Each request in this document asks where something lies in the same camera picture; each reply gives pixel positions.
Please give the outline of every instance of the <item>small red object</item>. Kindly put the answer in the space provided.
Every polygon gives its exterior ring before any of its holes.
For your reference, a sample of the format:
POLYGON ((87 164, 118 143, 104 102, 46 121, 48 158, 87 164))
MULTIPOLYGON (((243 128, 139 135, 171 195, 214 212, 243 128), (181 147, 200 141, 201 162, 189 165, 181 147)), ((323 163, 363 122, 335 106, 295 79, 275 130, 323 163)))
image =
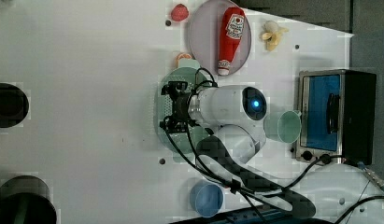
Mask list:
POLYGON ((241 41, 244 20, 244 11, 239 7, 229 7, 223 14, 220 28, 219 75, 229 75, 230 63, 241 41))
POLYGON ((188 17, 189 10, 183 4, 178 4, 172 9, 171 18, 173 21, 183 21, 188 17))

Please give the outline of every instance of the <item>blue bowl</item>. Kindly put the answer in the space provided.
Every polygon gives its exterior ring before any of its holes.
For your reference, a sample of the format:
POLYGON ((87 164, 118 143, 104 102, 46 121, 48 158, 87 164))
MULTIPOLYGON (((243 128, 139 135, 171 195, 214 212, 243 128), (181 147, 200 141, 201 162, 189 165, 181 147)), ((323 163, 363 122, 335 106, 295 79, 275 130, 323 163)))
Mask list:
POLYGON ((213 217, 223 204, 223 192, 218 185, 202 180, 192 188, 190 202, 200 216, 213 217))

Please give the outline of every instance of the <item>oven window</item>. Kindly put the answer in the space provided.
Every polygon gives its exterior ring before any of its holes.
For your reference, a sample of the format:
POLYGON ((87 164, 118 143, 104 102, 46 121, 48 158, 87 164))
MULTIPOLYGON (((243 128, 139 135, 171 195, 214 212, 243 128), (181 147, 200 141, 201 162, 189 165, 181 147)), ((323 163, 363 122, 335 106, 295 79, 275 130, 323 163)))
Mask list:
POLYGON ((328 109, 333 110, 333 105, 329 106, 330 99, 340 94, 340 76, 305 77, 303 85, 301 146, 337 151, 337 132, 329 131, 333 124, 327 117, 328 109))

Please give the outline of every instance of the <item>white table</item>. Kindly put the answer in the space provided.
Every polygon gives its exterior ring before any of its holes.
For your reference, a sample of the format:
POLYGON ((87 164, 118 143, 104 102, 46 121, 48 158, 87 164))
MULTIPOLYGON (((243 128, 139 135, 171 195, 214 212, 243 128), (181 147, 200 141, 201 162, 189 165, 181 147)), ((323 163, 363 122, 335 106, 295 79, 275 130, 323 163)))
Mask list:
MULTIPOLYGON (((14 2, 0 3, 0 82, 21 85, 31 111, 23 127, 0 134, 0 185, 18 174, 44 179, 59 223, 198 217, 188 197, 202 177, 172 161, 153 129, 152 108, 157 83, 187 51, 187 23, 166 27, 168 13, 184 3, 192 14, 204 1, 14 2)), ((350 35, 246 12, 249 60, 236 74, 219 77, 220 85, 255 84, 271 108, 293 109, 300 70, 348 67, 350 35), (290 29, 274 52, 259 40, 266 20, 290 29)), ((249 165, 297 176, 306 164, 291 159, 290 147, 268 140, 249 165)), ((248 206, 227 190, 221 212, 248 206)))

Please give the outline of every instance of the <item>green cup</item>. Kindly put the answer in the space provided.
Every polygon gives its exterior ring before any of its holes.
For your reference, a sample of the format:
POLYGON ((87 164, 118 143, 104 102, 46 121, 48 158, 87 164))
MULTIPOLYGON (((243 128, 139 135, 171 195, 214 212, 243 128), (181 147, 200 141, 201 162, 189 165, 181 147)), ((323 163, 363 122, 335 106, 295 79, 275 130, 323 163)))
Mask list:
POLYGON ((283 143, 295 142, 302 130, 301 115, 298 110, 270 113, 263 126, 267 138, 283 143))

